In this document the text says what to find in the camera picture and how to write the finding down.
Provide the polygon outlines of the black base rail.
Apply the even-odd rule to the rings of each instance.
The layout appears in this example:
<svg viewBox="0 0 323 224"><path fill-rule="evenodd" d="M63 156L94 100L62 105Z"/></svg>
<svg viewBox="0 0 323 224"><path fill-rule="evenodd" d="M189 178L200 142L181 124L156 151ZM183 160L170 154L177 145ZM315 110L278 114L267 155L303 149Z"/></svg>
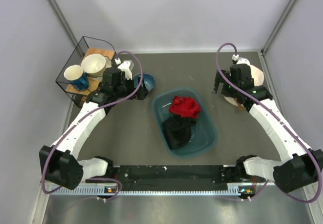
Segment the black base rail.
<svg viewBox="0 0 323 224"><path fill-rule="evenodd" d="M261 177L240 177L234 165L121 165L109 167L107 174L86 183L104 183L104 178L120 181L125 190L224 190L225 185L246 184L251 188L265 182Z"/></svg>

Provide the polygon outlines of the cream cylindrical laundry bag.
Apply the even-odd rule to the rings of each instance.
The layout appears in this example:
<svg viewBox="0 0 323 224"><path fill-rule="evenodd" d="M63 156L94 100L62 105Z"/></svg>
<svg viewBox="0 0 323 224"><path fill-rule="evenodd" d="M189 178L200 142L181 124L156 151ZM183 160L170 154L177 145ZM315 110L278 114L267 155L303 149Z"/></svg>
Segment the cream cylindrical laundry bag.
<svg viewBox="0 0 323 224"><path fill-rule="evenodd" d="M237 61L237 64L247 64L250 67L251 70L251 77L254 79L254 85L255 86L260 86L264 83L264 73L262 70L257 68L256 66L252 65L250 61L246 58L240 58ZM236 106L238 110L244 111L245 107L244 105L240 104L237 102L236 98L231 98L231 97L224 97L224 99L230 103L233 106Z"/></svg>

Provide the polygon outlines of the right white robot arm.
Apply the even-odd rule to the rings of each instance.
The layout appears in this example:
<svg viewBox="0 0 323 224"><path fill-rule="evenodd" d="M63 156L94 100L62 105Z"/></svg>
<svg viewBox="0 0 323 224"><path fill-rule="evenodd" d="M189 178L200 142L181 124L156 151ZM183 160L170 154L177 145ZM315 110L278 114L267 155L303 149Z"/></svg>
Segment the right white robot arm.
<svg viewBox="0 0 323 224"><path fill-rule="evenodd" d="M235 169L239 180L246 182L258 176L275 182L285 193L319 181L322 150L313 150L291 129L268 89L263 85L255 86L248 64L233 64L228 71L217 71L214 92L220 84L221 94L244 106L262 126L280 156L279 161L256 155L239 158Z"/></svg>

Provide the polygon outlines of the teal plastic basin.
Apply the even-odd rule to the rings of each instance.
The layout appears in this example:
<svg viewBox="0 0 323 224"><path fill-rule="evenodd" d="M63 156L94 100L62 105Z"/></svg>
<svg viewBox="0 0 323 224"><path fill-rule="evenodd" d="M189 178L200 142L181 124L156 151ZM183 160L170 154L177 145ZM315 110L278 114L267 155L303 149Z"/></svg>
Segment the teal plastic basin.
<svg viewBox="0 0 323 224"><path fill-rule="evenodd" d="M177 157L193 157L215 147L218 132L209 111L191 87L157 95L152 109L167 149Z"/></svg>

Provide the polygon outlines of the red garment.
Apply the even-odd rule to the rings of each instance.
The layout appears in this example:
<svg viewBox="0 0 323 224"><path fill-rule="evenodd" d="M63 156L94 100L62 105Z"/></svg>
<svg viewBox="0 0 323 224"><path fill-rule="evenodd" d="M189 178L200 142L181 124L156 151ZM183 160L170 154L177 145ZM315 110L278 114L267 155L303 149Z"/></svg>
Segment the red garment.
<svg viewBox="0 0 323 224"><path fill-rule="evenodd" d="M191 97L175 96L172 99L169 112L182 118L197 119L200 105Z"/></svg>

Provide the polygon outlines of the blue mug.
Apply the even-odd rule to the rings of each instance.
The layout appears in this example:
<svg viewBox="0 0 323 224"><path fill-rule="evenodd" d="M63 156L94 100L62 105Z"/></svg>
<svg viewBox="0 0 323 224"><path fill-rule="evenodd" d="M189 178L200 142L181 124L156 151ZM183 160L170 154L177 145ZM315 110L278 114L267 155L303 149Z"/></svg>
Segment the blue mug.
<svg viewBox="0 0 323 224"><path fill-rule="evenodd" d="M64 77L76 90L83 91L89 87L88 78L80 65L72 65L66 68Z"/></svg>

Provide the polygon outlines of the black garment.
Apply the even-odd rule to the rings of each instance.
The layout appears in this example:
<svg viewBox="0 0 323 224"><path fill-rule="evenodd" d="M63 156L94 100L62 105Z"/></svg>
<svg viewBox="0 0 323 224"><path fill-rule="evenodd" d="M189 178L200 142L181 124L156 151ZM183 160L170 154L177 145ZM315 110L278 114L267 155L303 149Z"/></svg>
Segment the black garment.
<svg viewBox="0 0 323 224"><path fill-rule="evenodd" d="M178 115L170 116L162 123L163 134L168 147L171 150L186 146L192 136L192 126L196 125L196 120L182 118Z"/></svg>

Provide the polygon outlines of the cream ceramic bowl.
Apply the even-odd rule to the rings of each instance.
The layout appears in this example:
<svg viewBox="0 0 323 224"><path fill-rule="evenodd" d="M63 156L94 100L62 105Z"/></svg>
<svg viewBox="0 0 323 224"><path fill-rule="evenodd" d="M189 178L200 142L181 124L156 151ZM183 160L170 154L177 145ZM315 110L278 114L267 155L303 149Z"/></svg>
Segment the cream ceramic bowl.
<svg viewBox="0 0 323 224"><path fill-rule="evenodd" d="M106 59L100 54L91 54L83 59L81 67L88 76L101 77L106 69Z"/></svg>

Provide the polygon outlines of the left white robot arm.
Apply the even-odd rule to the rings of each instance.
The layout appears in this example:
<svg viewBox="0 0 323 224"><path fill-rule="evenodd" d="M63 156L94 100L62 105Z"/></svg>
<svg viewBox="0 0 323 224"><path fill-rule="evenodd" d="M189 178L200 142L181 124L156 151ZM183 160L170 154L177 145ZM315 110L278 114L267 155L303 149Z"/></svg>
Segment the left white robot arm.
<svg viewBox="0 0 323 224"><path fill-rule="evenodd" d="M41 181L49 181L75 189L81 182L99 177L109 182L114 177L113 162L104 157L78 161L79 152L96 125L112 107L127 99L143 100L148 90L140 74L136 81L126 77L126 71L108 68L103 74L99 89L92 91L65 133L51 146L43 146L39 152Z"/></svg>

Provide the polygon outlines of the blue bowl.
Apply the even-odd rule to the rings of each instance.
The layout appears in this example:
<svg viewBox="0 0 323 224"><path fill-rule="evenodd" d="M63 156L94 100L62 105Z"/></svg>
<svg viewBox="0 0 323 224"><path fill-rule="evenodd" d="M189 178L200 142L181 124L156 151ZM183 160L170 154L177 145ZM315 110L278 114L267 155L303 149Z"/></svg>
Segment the blue bowl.
<svg viewBox="0 0 323 224"><path fill-rule="evenodd" d="M133 76L135 88L138 86L139 77L140 77L140 73ZM143 73L143 82L144 82L145 87L147 88L148 92L151 92L153 90L153 88L155 87L155 79L151 74Z"/></svg>

